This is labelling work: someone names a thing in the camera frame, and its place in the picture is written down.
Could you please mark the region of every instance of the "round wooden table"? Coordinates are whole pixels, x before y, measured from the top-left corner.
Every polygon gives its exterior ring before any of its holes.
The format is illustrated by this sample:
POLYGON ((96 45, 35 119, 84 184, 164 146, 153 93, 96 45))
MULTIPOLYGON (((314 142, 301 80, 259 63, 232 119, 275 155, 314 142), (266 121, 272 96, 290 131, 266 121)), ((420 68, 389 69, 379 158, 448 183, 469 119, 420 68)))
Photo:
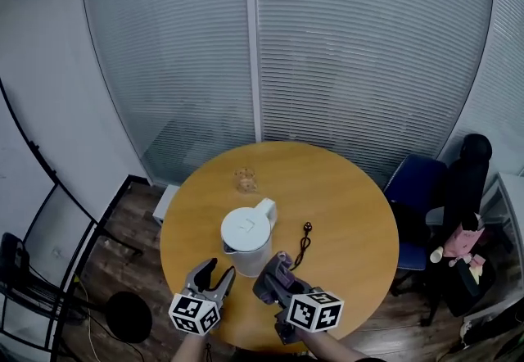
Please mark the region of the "round wooden table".
MULTIPOLYGON (((265 197, 277 203, 273 253, 300 251, 304 223, 313 225, 311 245, 294 271, 298 278, 345 301, 341 322, 330 333, 353 332, 381 304, 395 275, 399 256, 396 224, 380 188, 356 165, 304 143, 268 142, 232 149, 205 163, 172 200, 164 219, 160 256, 173 293, 187 273, 205 259, 218 257, 212 285, 232 264, 222 251, 220 225, 241 206, 265 197), (257 192, 239 192, 239 169, 255 175, 257 192)), ((274 330, 277 305, 259 301, 253 278, 239 274, 224 302, 219 338, 253 351, 293 352, 274 330)))

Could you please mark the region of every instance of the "chair backrest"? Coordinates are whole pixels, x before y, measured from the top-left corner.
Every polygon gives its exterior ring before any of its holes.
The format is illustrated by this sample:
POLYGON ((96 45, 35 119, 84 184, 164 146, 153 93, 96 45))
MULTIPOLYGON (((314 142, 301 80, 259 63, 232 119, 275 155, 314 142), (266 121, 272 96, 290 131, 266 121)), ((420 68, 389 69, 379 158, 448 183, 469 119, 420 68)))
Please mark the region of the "chair backrest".
POLYGON ((397 201, 422 217, 443 205, 446 165, 427 156, 409 154, 384 188, 389 201, 397 201))
POLYGON ((478 213, 490 158, 488 138, 477 133, 464 137, 460 158, 449 166, 445 183, 443 228, 446 234, 450 235, 465 215, 478 213))

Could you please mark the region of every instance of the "black chair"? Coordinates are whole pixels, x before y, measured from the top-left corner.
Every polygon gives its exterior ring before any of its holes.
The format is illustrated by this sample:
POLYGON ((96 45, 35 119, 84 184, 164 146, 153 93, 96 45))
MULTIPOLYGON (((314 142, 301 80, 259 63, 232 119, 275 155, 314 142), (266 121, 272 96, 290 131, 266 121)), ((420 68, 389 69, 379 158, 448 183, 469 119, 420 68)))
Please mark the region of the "black chair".
MULTIPOLYGON (((430 240, 429 250, 443 246, 462 221, 471 221, 469 215, 479 212, 491 153, 490 141, 485 136, 472 133, 464 138, 460 158, 448 169, 443 223, 439 232, 430 240)), ((473 248, 472 253, 475 252, 482 255, 479 247, 473 248)), ((486 262, 479 285, 472 279, 463 260, 452 268, 449 267, 451 259, 447 258, 443 258, 438 264, 428 264, 425 284, 430 298, 430 314, 427 319, 422 320, 422 326, 431 324, 440 299, 444 298, 451 313, 457 317, 466 314, 486 294, 495 282, 495 271, 487 256, 482 256, 486 258, 486 262)))

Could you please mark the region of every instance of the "wooden floor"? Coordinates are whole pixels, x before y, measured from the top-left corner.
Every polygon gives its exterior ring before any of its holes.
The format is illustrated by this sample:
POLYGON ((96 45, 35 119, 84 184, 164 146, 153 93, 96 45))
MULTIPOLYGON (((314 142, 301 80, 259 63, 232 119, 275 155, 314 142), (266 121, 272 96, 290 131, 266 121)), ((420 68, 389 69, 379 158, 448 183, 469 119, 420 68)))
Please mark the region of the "wooden floor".
MULTIPOLYGON (((144 250, 142 257, 131 257, 131 251, 99 238, 93 249, 81 279, 89 300, 106 302, 118 291, 133 291, 141 296, 153 313, 151 336, 137 348, 144 360, 169 361, 180 344, 181 335, 174 329, 167 311, 173 298, 168 289, 160 264, 160 227, 152 218, 152 212, 160 199, 160 191, 133 184, 127 191, 107 228, 117 237, 144 250)), ((82 296, 81 288, 77 294, 82 296)), ((343 342, 368 355, 376 355, 385 361, 416 360, 442 362, 450 360, 493 360, 500 348, 500 340, 482 343, 476 348, 458 355, 445 355, 459 339, 462 319, 454 318, 443 305, 437 312, 433 325, 418 326, 428 308, 422 296, 409 293, 399 297, 387 295, 372 317, 343 342)), ((103 316, 93 313, 103 322, 103 316)), ((101 362, 120 360, 140 361, 140 356, 122 342, 110 337, 95 323, 91 325, 92 340, 101 362)), ((68 346, 84 362, 97 362, 88 340, 88 324, 65 326, 63 338, 68 346)), ((234 349, 212 340, 213 361, 228 360, 234 349)))

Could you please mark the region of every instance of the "metal frame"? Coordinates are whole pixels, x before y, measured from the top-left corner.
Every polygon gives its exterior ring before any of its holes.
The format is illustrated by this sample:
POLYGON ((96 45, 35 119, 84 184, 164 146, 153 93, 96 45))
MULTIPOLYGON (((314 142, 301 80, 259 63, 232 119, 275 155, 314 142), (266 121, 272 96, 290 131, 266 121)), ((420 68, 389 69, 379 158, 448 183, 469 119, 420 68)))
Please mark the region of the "metal frame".
MULTIPOLYGON (((137 176, 129 175, 128 178, 124 181, 124 183, 120 187, 120 189, 117 192, 116 196, 111 201, 111 203, 108 206, 106 212, 102 216, 100 222, 96 221, 89 214, 89 212, 87 212, 87 210, 76 200, 76 198, 71 194, 69 189, 63 184, 63 182, 60 181, 60 179, 56 175, 56 171, 53 170, 49 166, 49 164, 45 161, 45 159, 43 158, 42 154, 39 151, 38 145, 36 145, 35 143, 33 143, 32 141, 30 141, 27 138, 27 136, 24 133, 24 130, 22 129, 22 127, 20 125, 20 122, 16 118, 15 112, 13 111, 13 109, 11 107, 11 103, 9 102, 9 99, 7 98, 7 94, 6 94, 5 88, 3 87, 1 79, 0 79, 0 91, 2 92, 3 98, 4 98, 5 102, 6 102, 7 109, 9 110, 9 113, 11 114, 11 118, 15 122, 15 125, 18 128, 18 130, 19 130, 22 138, 24 139, 26 145, 28 146, 28 148, 33 153, 34 158, 42 166, 42 168, 46 172, 47 176, 51 179, 51 181, 54 182, 54 185, 51 188, 51 191, 47 194, 47 196, 44 199, 42 205, 38 208, 37 214, 33 218, 33 221, 31 222, 31 225, 29 226, 28 231, 25 234, 23 242, 25 243, 27 241, 27 239, 28 239, 28 237, 30 235, 30 231, 32 230, 34 224, 36 224, 36 222, 38 220, 38 217, 40 216, 43 208, 47 204, 47 202, 48 202, 49 198, 51 197, 51 195, 56 191, 57 187, 60 187, 64 191, 64 193, 69 197, 69 199, 71 199, 71 201, 89 218, 89 225, 86 228, 86 230, 84 231, 84 234, 83 234, 82 238, 80 239, 79 244, 77 245, 77 247, 75 249, 75 252, 73 253, 73 256, 71 257, 70 263, 68 264, 67 269, 65 270, 64 277, 62 278, 62 281, 61 281, 59 289, 60 289, 61 293, 65 294, 65 299, 63 301, 63 304, 62 304, 62 307, 61 307, 61 310, 60 310, 60 314, 57 314, 56 317, 53 317, 52 319, 49 319, 49 324, 47 326, 47 332, 46 332, 46 338, 45 338, 44 346, 40 346, 40 345, 37 345, 36 343, 29 342, 29 341, 27 341, 27 340, 25 340, 25 339, 23 339, 21 337, 18 337, 17 335, 9 333, 8 331, 5 330, 4 324, 5 324, 5 315, 6 315, 6 310, 7 310, 7 302, 11 301, 11 300, 8 297, 6 297, 4 302, 3 302, 2 317, 0 317, 0 334, 4 334, 5 336, 7 336, 9 338, 11 338, 11 339, 13 339, 13 340, 15 340, 17 342, 20 342, 22 344, 25 344, 27 346, 33 347, 34 349, 38 349, 40 351, 45 351, 45 352, 51 353, 51 359, 52 360, 56 360, 56 357, 59 354, 60 355, 70 356, 69 353, 66 353, 66 354, 60 353, 60 351, 59 351, 59 342, 60 342, 60 338, 61 338, 61 332, 62 332, 64 323, 66 321, 66 313, 67 313, 66 309, 67 309, 67 307, 68 307, 68 305, 69 305, 69 303, 71 301, 71 298, 73 296, 73 291, 75 289, 75 282, 72 281, 73 278, 71 277, 72 272, 73 272, 73 268, 75 267, 75 263, 77 263, 77 260, 78 260, 77 270, 75 272, 78 272, 78 273, 81 272, 82 269, 85 266, 85 262, 87 261, 87 258, 89 256, 91 250, 94 247, 94 244, 95 244, 97 238, 100 235, 106 235, 109 238, 111 238, 113 240, 116 240, 117 242, 119 242, 120 244, 125 245, 128 248, 134 249, 135 250, 135 254, 137 254, 140 251, 136 247, 132 247, 129 244, 126 244, 126 243, 120 241, 118 238, 115 238, 111 233, 109 233, 109 232, 107 232, 105 230, 104 226, 105 226, 107 220, 109 219, 109 217, 111 216, 111 213, 112 213, 113 209, 115 208, 116 203, 124 195, 124 192, 125 192, 125 190, 127 190, 127 187, 130 185, 130 183, 132 181, 134 181, 134 182, 148 184, 148 182, 147 182, 146 179, 143 179, 143 178, 140 178, 140 177, 137 177, 137 176), (82 253, 82 255, 79 258, 80 251, 84 247, 85 242, 86 242, 86 240, 87 240, 87 238, 88 238, 90 233, 92 235, 91 235, 91 237, 90 237, 90 239, 88 241, 87 246, 84 249, 84 252, 82 253), (56 329, 55 329, 55 334, 54 334, 54 340, 53 340, 52 345, 50 346, 51 335, 52 335, 52 328, 53 328, 53 325, 54 325, 55 322, 56 322, 56 329)), ((53 313, 58 312, 58 306, 59 306, 59 301, 57 301, 55 303, 55 305, 53 306, 53 313)))
MULTIPOLYGON (((512 224, 513 231, 515 232, 515 235, 517 237, 517 253, 518 253, 518 260, 519 260, 519 265, 521 269, 521 279, 524 279, 524 250, 522 250, 522 233, 518 227, 517 216, 515 215, 515 211, 512 206, 511 198, 508 194, 508 191, 506 190, 506 187, 504 186, 504 182, 500 178, 500 173, 497 173, 495 177, 495 181, 491 184, 491 187, 482 196, 480 213, 481 215, 484 215, 487 211, 490 210, 490 208, 494 205, 493 200, 494 199, 496 200, 497 193, 500 193, 500 200, 504 201, 506 210, 509 213, 510 224, 512 224)), ((471 313, 471 314, 464 316, 463 322, 465 324, 471 323, 475 320, 482 319, 486 317, 487 315, 498 314, 506 310, 507 308, 509 308, 511 305, 515 304, 517 301, 521 300, 523 297, 524 297, 524 290, 520 289, 520 290, 513 291, 509 296, 507 296, 502 301, 497 302, 496 304, 493 304, 491 306, 488 306, 487 308, 483 310, 479 310, 475 313, 471 313)))
POLYGON ((255 141, 260 143, 263 138, 262 111, 260 109, 259 84, 259 49, 257 34, 256 0, 246 0, 247 34, 249 40, 249 60, 251 65, 251 95, 253 98, 253 123, 255 125, 255 141))

